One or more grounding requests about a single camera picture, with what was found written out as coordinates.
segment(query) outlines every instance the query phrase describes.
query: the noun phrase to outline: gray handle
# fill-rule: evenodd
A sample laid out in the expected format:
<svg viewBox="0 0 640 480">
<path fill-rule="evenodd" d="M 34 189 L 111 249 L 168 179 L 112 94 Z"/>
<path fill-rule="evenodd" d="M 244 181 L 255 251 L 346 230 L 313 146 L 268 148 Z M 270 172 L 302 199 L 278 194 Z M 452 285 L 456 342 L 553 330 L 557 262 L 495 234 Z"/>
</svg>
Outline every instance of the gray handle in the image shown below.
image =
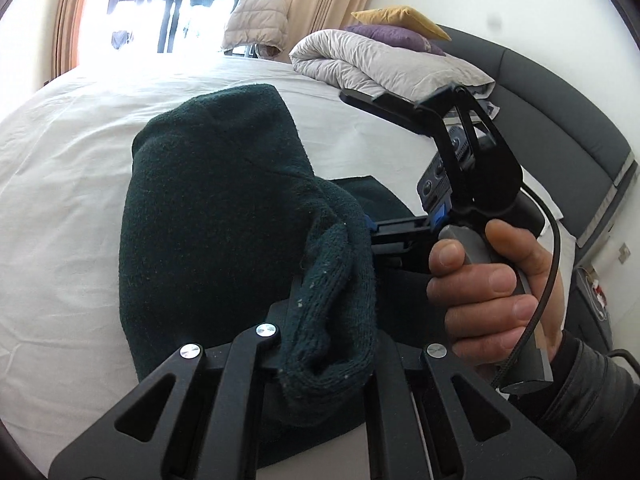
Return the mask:
<svg viewBox="0 0 640 480">
<path fill-rule="evenodd" d="M 465 248 L 465 265 L 471 264 L 507 264 L 516 271 L 518 283 L 513 295 L 531 294 L 529 282 L 524 273 L 496 253 L 482 237 L 467 227 L 448 225 L 440 231 L 440 240 L 458 240 Z M 507 373 L 500 385 L 505 394 L 524 395 L 536 392 L 552 384 L 554 381 L 551 364 L 546 351 L 545 333 L 538 323 L 533 336 L 529 338 L 518 357 L 518 361 Z"/>
</svg>

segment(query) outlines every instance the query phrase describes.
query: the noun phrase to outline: silver bolt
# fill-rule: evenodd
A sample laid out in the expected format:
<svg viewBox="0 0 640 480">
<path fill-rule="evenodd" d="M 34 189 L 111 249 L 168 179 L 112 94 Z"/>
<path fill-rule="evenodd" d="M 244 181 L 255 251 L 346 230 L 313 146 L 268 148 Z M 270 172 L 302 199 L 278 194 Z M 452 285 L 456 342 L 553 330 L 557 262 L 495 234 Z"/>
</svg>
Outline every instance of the silver bolt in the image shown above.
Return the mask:
<svg viewBox="0 0 640 480">
<path fill-rule="evenodd" d="M 189 343 L 188 345 L 180 348 L 180 355 L 185 359 L 193 359 L 194 357 L 198 357 L 200 355 L 200 347 L 198 345 L 194 345 L 193 343 Z"/>
<path fill-rule="evenodd" d="M 447 349 L 440 343 L 431 343 L 427 346 L 427 354 L 435 359 L 441 359 L 447 355 Z"/>
<path fill-rule="evenodd" d="M 262 323 L 255 328 L 255 333 L 260 337 L 271 337 L 276 333 L 276 327 L 271 323 Z"/>
</svg>

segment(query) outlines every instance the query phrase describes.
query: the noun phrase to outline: white puffer jacket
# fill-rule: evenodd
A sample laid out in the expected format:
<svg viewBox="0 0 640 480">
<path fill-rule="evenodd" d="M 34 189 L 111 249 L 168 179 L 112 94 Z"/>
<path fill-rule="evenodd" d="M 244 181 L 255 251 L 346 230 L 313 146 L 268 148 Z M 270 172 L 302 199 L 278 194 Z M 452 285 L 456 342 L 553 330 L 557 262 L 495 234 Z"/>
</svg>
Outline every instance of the white puffer jacket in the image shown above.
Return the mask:
<svg viewBox="0 0 640 480">
<path fill-rule="evenodd" d="M 286 46 L 288 28 L 284 0 L 238 0 L 226 23 L 222 49 L 256 44 L 259 57 L 273 59 Z"/>
</svg>

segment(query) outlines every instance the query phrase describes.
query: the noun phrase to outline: purple pillow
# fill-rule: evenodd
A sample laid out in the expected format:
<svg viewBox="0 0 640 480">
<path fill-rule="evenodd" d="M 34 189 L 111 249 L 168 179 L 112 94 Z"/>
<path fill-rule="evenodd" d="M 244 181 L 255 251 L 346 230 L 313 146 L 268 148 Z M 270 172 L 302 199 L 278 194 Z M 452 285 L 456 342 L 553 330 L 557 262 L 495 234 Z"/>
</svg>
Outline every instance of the purple pillow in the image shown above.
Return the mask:
<svg viewBox="0 0 640 480">
<path fill-rule="evenodd" d="M 436 56 L 445 55 L 440 47 L 431 44 L 427 38 L 407 28 L 393 25 L 349 25 L 344 30 L 389 46 L 399 46 L 415 52 L 435 54 Z"/>
</svg>

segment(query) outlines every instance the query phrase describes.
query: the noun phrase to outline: yellow pillow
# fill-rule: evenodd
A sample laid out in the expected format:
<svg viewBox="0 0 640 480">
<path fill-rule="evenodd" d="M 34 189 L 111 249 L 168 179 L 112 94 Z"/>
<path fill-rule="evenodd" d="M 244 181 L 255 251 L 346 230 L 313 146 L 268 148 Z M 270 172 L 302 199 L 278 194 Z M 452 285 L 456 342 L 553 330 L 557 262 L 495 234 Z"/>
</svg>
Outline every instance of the yellow pillow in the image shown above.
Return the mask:
<svg viewBox="0 0 640 480">
<path fill-rule="evenodd" d="M 395 6 L 385 9 L 360 10 L 351 15 L 365 25 L 395 25 L 421 34 L 427 40 L 451 41 L 449 35 L 413 7 Z"/>
</svg>

